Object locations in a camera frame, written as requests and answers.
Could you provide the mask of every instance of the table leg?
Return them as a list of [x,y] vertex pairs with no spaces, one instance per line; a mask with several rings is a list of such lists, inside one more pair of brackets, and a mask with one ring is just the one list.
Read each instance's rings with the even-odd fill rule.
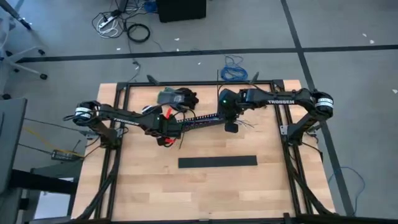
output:
[[27,23],[23,18],[20,17],[18,12],[10,5],[6,0],[0,0],[0,7],[2,7],[6,12],[8,12],[12,17],[18,20],[26,29],[31,30],[29,23]]
[[63,194],[74,194],[77,189],[77,183],[74,182],[14,169],[12,170],[9,186]]

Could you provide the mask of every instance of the blue cable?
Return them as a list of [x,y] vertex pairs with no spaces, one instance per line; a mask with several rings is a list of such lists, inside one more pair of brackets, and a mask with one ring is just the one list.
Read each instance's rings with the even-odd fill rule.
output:
[[[354,206],[354,213],[353,215],[355,215],[356,213],[356,209],[357,209],[357,205],[358,205],[358,198],[361,195],[361,193],[365,190],[365,180],[363,179],[363,177],[361,176],[361,174],[359,174],[358,172],[356,172],[354,169],[350,168],[350,167],[340,167],[341,169],[349,169],[352,170],[356,175],[358,175],[358,177],[362,180],[363,183],[363,187],[362,189],[356,194],[355,196],[355,206]],[[328,184],[330,183],[331,179],[335,176],[336,171],[334,171],[334,173],[328,178]]]
[[[236,63],[234,58],[239,58],[240,61]],[[221,70],[221,78],[227,82],[246,81],[248,79],[248,73],[240,66],[242,62],[243,58],[241,56],[225,55],[225,66]]]
[[157,11],[157,5],[155,1],[146,1],[144,3],[144,9],[147,12],[156,12]]

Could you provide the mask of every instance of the wooden tabletop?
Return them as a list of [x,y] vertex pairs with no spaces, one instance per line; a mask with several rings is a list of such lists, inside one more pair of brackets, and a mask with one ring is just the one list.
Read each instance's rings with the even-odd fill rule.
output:
[[[286,91],[301,88],[298,80],[284,82]],[[269,85],[259,86],[270,90]],[[216,112],[216,86],[186,87],[198,93],[197,116]],[[230,85],[228,88],[239,91],[250,86]],[[144,106],[155,105],[157,94],[163,89],[164,86],[131,88],[128,110],[140,112]],[[98,101],[113,105],[115,92],[115,83],[101,84]],[[300,106],[290,106],[290,110],[293,122],[307,113]],[[274,107],[246,111],[240,119],[245,119],[254,128],[239,126],[236,134],[225,132],[224,125],[192,130],[185,133],[181,149],[178,149],[180,141],[170,148],[159,147],[156,140],[144,135],[141,128],[129,126],[129,132],[123,137],[112,219],[272,218],[282,217],[285,212],[294,216]],[[310,136],[305,135],[303,142],[317,147]],[[86,153],[96,146],[89,147]],[[334,211],[319,153],[308,146],[299,149],[308,186],[326,208]],[[247,155],[256,155],[258,166],[178,168],[178,158],[181,157]],[[73,218],[82,213],[97,192],[103,159],[104,150],[99,149],[85,159]],[[108,194],[109,191],[104,196],[104,205]]]

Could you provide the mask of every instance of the black metal frame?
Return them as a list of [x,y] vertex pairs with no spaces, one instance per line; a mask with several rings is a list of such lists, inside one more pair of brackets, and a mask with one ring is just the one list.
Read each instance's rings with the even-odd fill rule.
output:
[[[67,61],[67,60],[104,60],[104,59],[117,59],[117,58],[147,58],[147,57],[174,57],[174,56],[189,56],[189,55],[222,55],[222,54],[264,54],[264,53],[269,53],[269,54],[281,54],[281,53],[296,53],[298,55],[298,58],[300,60],[300,64],[302,66],[303,74],[305,76],[305,79],[307,81],[307,85],[310,90],[313,90],[315,88],[315,84],[313,82],[312,76],[310,74],[310,70],[308,67],[308,63],[305,58],[305,52],[350,52],[350,51],[364,51],[364,50],[392,50],[392,49],[398,49],[398,45],[372,45],[372,46],[348,46],[348,47],[302,47],[300,44],[300,40],[297,34],[297,30],[294,26],[294,22],[292,19],[292,15],[290,13],[289,7],[287,5],[286,0],[280,0],[284,14],[287,19],[287,23],[290,29],[290,33],[292,35],[293,41],[294,41],[294,48],[277,48],[277,49],[228,49],[228,50],[207,50],[207,51],[189,51],[189,52],[154,52],[154,53],[137,53],[137,54],[114,54],[114,55],[79,55],[79,56],[65,56],[65,57],[40,57],[40,58],[23,58],[19,63],[21,62],[58,62],[58,61]],[[276,81],[274,80],[274,84],[272,85],[271,88],[276,89],[276,87],[279,87],[280,90],[283,90],[283,86],[281,85],[283,82],[280,82],[280,80]],[[180,83],[175,83],[175,82],[167,82],[163,83],[163,85],[217,85],[217,82],[180,82]],[[117,87],[117,92],[116,92],[116,97],[115,97],[115,107],[118,107],[119,104],[119,97],[121,94],[121,90],[123,88],[126,88],[126,91],[129,91],[130,87],[132,86],[154,86],[151,83],[118,83]],[[128,102],[128,95],[127,99],[125,97],[124,99],[124,105],[127,106]],[[286,119],[287,123],[290,124],[292,122],[289,107],[284,106],[284,110],[286,113]],[[277,116],[277,122],[278,124],[282,123],[282,118],[280,115],[280,107],[275,106],[275,112],[279,114]],[[352,216],[353,215],[353,206],[349,197],[348,189],[346,187],[343,173],[340,169],[340,163],[338,162],[338,158],[336,155],[335,147],[333,145],[333,141],[331,140],[331,134],[328,129],[328,125],[326,122],[321,122],[321,127],[322,127],[322,133],[325,137],[325,144],[326,148],[329,154],[329,158],[331,161],[331,165],[333,170],[335,171],[335,176],[336,176],[336,183],[338,185],[338,190],[340,192],[341,200],[343,202],[343,206],[345,209],[345,213]],[[284,156],[289,155],[289,147],[288,146],[283,146],[284,147]],[[104,158],[104,166],[103,170],[101,173],[101,184],[104,182],[106,179],[106,175],[108,172],[108,165],[109,165],[109,157],[110,157],[110,149],[106,150],[105,158]],[[300,153],[298,150],[297,146],[293,147],[293,152],[294,156],[296,158],[296,166],[297,166],[297,172],[299,173],[300,178],[305,182],[305,175],[303,173],[303,168],[302,168],[302,163],[301,163],[301,158],[300,158]],[[120,160],[120,153],[119,155],[116,155],[115,161]],[[293,183],[290,185],[290,189],[292,191],[292,196],[296,195],[297,196],[297,191],[295,188],[295,181],[291,180],[291,177],[289,177],[289,183]],[[111,189],[111,195],[114,197],[115,190]],[[111,200],[111,197],[109,198],[109,201],[112,203],[112,205],[108,204],[108,209],[113,208],[113,200]],[[310,202],[308,201],[307,198],[304,197],[304,202],[305,202],[305,207],[307,210],[308,214],[312,214],[312,207],[310,206]],[[99,211],[101,210],[101,204],[102,200],[100,201],[99,205],[96,208],[95,212],[95,218],[98,218],[100,216]],[[289,218],[289,214],[284,214],[284,218],[276,218],[276,219],[245,219],[245,220],[212,220],[212,223],[293,223],[293,221],[297,221],[300,223],[303,223],[303,220],[305,219],[306,222],[308,223],[314,223],[311,222],[313,220],[319,220],[320,216],[317,215],[311,215],[311,217],[308,217],[309,215],[306,214],[298,214],[297,212],[300,211],[300,206],[295,206],[295,212],[296,212],[296,217],[297,218]],[[107,212],[107,217],[110,217],[111,219],[112,216],[112,211]],[[335,222],[337,217],[331,217],[329,215],[322,215],[321,216],[323,219]],[[346,223],[350,221],[355,221],[355,223],[380,223],[380,220],[375,219],[375,218],[356,218],[356,217],[344,217],[344,221]],[[395,223],[396,220],[383,220],[384,223]],[[207,221],[199,221],[199,220],[184,220],[184,221],[178,221],[178,222],[139,222],[139,223],[207,223]],[[112,222],[112,223],[136,223],[136,222]]]
[[[232,83],[224,83],[224,82],[217,82],[217,81],[204,81],[204,82],[163,82],[160,85],[161,86],[197,86],[197,85],[247,85],[247,82],[232,82]],[[280,91],[284,91],[284,82],[283,80],[261,80],[257,81],[256,84],[258,85],[270,85],[271,92],[277,91],[277,88]],[[129,94],[130,94],[130,89],[132,87],[140,87],[140,86],[155,86],[153,83],[118,83],[116,86],[116,94],[115,94],[115,100],[114,100],[114,107],[119,108],[119,103],[120,103],[120,96],[122,94],[122,91],[124,91],[124,101],[123,101],[123,109],[126,110],[128,107],[129,103]],[[275,105],[275,116],[277,120],[278,126],[283,125],[283,119],[282,115],[280,112],[280,106]],[[285,116],[287,120],[287,124],[292,123],[292,117],[290,114],[289,107],[287,105],[284,106],[284,111],[285,111]],[[115,127],[115,122],[111,122],[111,127]],[[288,145],[284,144],[282,135],[280,133],[280,140],[282,143],[282,148],[284,151],[284,159],[285,163],[290,160],[290,152],[289,152],[289,147]],[[101,180],[99,187],[102,186],[104,180],[106,179],[107,173],[108,173],[108,166],[109,166],[109,160],[110,160],[110,155],[111,155],[111,149],[106,149],[105,152],[105,157],[104,157],[104,162],[103,162],[103,168],[101,171]],[[294,147],[294,156],[296,160],[296,165],[298,167],[297,172],[299,174],[299,177],[305,182],[305,174],[303,171],[303,165],[299,153],[299,149],[297,146]],[[114,196],[116,193],[116,184],[117,184],[117,175],[118,175],[118,170],[119,170],[119,163],[120,163],[120,158],[121,158],[121,147],[116,150],[116,155],[114,157],[114,163],[117,164],[116,166],[116,177],[113,179],[112,184],[111,184],[111,190],[110,190],[110,195],[109,195],[109,200],[108,200],[108,207],[106,211],[106,218],[112,219],[112,214],[113,214],[113,207],[114,207]],[[300,202],[299,202],[299,196],[297,193],[297,188],[296,184],[294,181],[294,178],[291,176],[291,174],[288,172],[288,178],[289,178],[289,186],[290,186],[290,191],[292,194],[292,203],[294,205],[294,210],[295,214],[299,215],[302,214],[302,211],[300,209]],[[312,206],[307,198],[306,195],[303,194],[303,199],[305,203],[305,207],[307,210],[308,214],[312,214]],[[100,200],[99,204],[96,207],[95,210],[95,218],[100,218],[101,216],[101,210],[102,210],[102,199]],[[241,223],[241,222],[248,222],[248,223],[284,223],[286,220],[286,217],[289,217],[289,214],[286,213],[284,218],[253,218],[253,219],[228,219],[228,220],[212,220],[213,223],[218,222],[218,223]],[[180,220],[180,221],[161,221],[161,222],[139,222],[139,223],[197,223],[199,220]],[[115,223],[135,223],[134,221],[131,222],[115,222]]]

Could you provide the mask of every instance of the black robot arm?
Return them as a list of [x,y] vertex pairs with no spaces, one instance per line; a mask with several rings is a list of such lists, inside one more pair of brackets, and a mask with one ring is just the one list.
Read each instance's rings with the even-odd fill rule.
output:
[[225,124],[225,131],[236,133],[238,125],[235,122],[239,115],[247,109],[254,110],[265,105],[300,105],[308,111],[298,123],[280,127],[285,140],[292,144],[300,145],[305,131],[317,121],[333,116],[333,98],[326,93],[304,88],[299,91],[270,93],[259,88],[249,88],[240,90],[239,93],[224,89],[219,95],[217,114],[196,118],[176,120],[174,115],[164,116],[161,105],[146,107],[139,114],[88,101],[80,103],[69,119],[99,134],[105,147],[116,148],[120,144],[118,132],[102,123],[107,120],[138,126],[146,135],[155,137],[158,145],[169,146],[174,142],[173,139],[180,138],[185,131],[217,124]]
[[234,93],[224,89],[220,93],[219,110],[227,120],[225,130],[237,132],[238,127],[233,123],[239,114],[265,105],[300,105],[307,110],[308,113],[297,123],[280,127],[285,140],[292,144],[301,145],[304,132],[317,121],[325,121],[333,116],[333,98],[316,90],[302,88],[299,91],[271,93],[259,88],[249,88]]
[[180,138],[182,124],[174,116],[166,118],[162,114],[161,106],[147,107],[142,114],[134,111],[113,108],[97,101],[80,103],[73,122],[79,126],[86,126],[101,137],[104,147],[117,148],[120,144],[120,134],[115,129],[108,128],[102,121],[117,121],[140,127],[146,135],[157,138],[158,144],[164,146],[170,143],[170,138]]

